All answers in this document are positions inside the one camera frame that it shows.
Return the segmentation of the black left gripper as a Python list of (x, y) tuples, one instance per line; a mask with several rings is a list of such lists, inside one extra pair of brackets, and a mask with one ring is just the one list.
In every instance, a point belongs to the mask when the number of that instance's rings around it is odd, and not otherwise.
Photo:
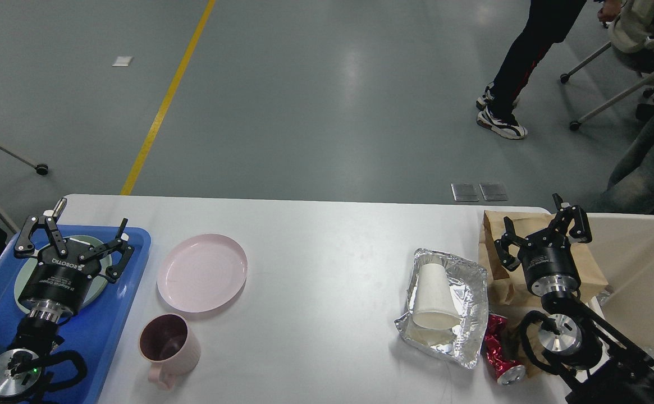
[[(57, 227), (65, 207), (67, 199), (61, 198), (53, 209), (28, 217), (14, 245), (15, 258), (36, 258), (38, 261), (19, 297), (20, 302), (30, 308), (30, 313), (40, 310), (45, 313), (80, 312), (91, 281), (97, 277), (117, 282), (134, 253), (129, 238), (124, 234), (127, 218), (119, 225), (114, 240), (100, 246), (78, 246), (76, 250), (68, 251), (67, 241)], [(38, 229), (46, 232), (51, 245), (39, 251), (31, 240)], [(116, 264), (112, 264), (110, 255), (113, 253), (120, 255)]]

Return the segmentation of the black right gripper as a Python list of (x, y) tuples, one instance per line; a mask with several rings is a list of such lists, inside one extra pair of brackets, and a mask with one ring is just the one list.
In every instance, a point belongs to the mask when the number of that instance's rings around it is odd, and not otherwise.
[[(571, 244), (593, 241), (588, 215), (580, 205), (565, 202), (559, 194), (552, 194), (557, 212), (542, 230), (540, 242), (532, 243), (516, 234), (514, 222), (504, 217), (503, 235), (494, 241), (501, 265), (510, 273), (522, 264), (527, 290), (534, 296), (548, 292), (575, 292), (581, 279), (571, 255)], [(509, 247), (520, 248), (518, 257)]]

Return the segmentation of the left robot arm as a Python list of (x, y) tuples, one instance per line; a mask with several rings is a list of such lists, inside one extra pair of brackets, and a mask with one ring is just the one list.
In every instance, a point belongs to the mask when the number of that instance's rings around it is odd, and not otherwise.
[(13, 247), (15, 258), (36, 264), (19, 297), (29, 312), (0, 353), (0, 403), (42, 403), (46, 393), (83, 381), (85, 359), (75, 350), (57, 351), (64, 342), (59, 329), (80, 312), (93, 281), (118, 282), (134, 253), (127, 218), (101, 245), (63, 236), (57, 222), (66, 205), (60, 199), (53, 209), (28, 217)]

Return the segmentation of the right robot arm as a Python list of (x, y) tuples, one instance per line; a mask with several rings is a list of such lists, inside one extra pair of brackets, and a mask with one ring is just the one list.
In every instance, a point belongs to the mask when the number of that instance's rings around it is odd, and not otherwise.
[(553, 200), (557, 213), (546, 228), (522, 237), (505, 217), (494, 243), (500, 264), (522, 268), (543, 308), (519, 323), (521, 348), (532, 365), (567, 384), (568, 403), (654, 403), (654, 358), (581, 302), (571, 245), (592, 241), (588, 215), (559, 194)]

